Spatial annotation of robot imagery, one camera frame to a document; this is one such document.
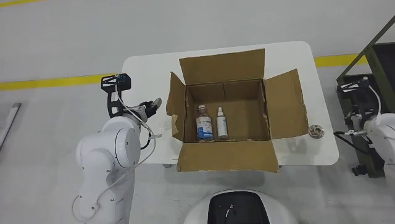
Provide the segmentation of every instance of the spray bottle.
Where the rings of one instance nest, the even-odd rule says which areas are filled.
[[[228,139],[227,118],[225,118],[225,116],[223,115],[222,107],[218,108],[217,131],[218,131],[218,139],[219,140]]]

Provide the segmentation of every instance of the open cardboard box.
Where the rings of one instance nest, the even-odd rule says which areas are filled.
[[[278,172],[272,139],[307,133],[306,107],[297,70],[264,80],[265,49],[180,59],[185,85],[172,72],[166,105],[173,137],[183,142],[179,172],[264,170]],[[199,142],[198,105],[212,120],[213,141]],[[223,108],[228,141],[217,136]]]

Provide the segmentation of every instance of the green metal frame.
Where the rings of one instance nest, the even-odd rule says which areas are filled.
[[[339,85],[345,84],[344,77],[350,71],[353,66],[355,66],[358,61],[365,56],[368,64],[372,70],[373,76],[376,80],[376,83],[380,89],[381,95],[383,97],[383,101],[387,105],[390,112],[395,113],[395,91],[393,90],[384,70],[378,60],[376,52],[373,48],[374,45],[377,45],[376,42],[392,27],[395,23],[395,16],[380,30],[380,32],[374,37],[374,39],[367,44],[367,46],[362,50],[358,56],[351,62],[350,65],[340,74],[340,76],[336,79]],[[351,110],[351,101],[348,99],[341,99],[339,97],[340,105],[343,110],[344,116],[346,116]],[[361,137],[352,137],[352,143],[361,149],[368,149],[368,144]],[[382,168],[377,168],[377,164],[371,155],[366,155],[356,151],[358,161],[361,165],[365,165],[368,171],[368,175],[370,178],[379,178],[384,176],[384,171]]]

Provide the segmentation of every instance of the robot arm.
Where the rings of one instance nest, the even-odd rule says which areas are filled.
[[[340,132],[338,134],[367,137],[364,138],[370,143],[369,148],[374,148],[385,162],[383,170],[387,185],[395,198],[395,114],[381,113],[380,97],[372,86],[370,86],[367,77],[363,77],[360,81],[341,86],[341,89],[343,94],[349,93],[351,97],[365,96],[365,99],[369,99],[366,91],[371,91],[377,98],[377,105],[373,105],[373,101],[359,103],[358,98],[355,98],[355,111],[347,116],[355,130],[350,130],[346,133]],[[356,147],[355,149],[358,149],[364,154],[371,153],[371,150],[361,151]]]
[[[111,77],[115,79],[112,87],[116,93],[119,89],[125,90],[122,85],[118,85],[117,89],[119,76]],[[115,102],[121,103],[121,109],[113,114],[112,106],[119,106],[110,103],[110,100],[108,106],[111,106],[109,113],[112,118],[99,133],[84,137],[77,146],[76,157],[83,170],[84,182],[73,202],[74,206],[75,201],[79,200],[79,217],[72,211],[76,220],[82,223],[129,223],[135,168],[153,153],[152,150],[138,163],[140,150],[148,146],[151,138],[156,138],[145,122],[156,113],[162,101],[158,98],[154,102],[127,107],[119,94],[116,96],[118,99]],[[143,148],[140,148],[139,139],[141,126],[148,127],[150,131],[148,143]]]

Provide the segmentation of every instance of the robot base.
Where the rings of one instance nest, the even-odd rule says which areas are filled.
[[[211,194],[189,211],[184,224],[297,224],[295,217],[274,198],[248,189]]]

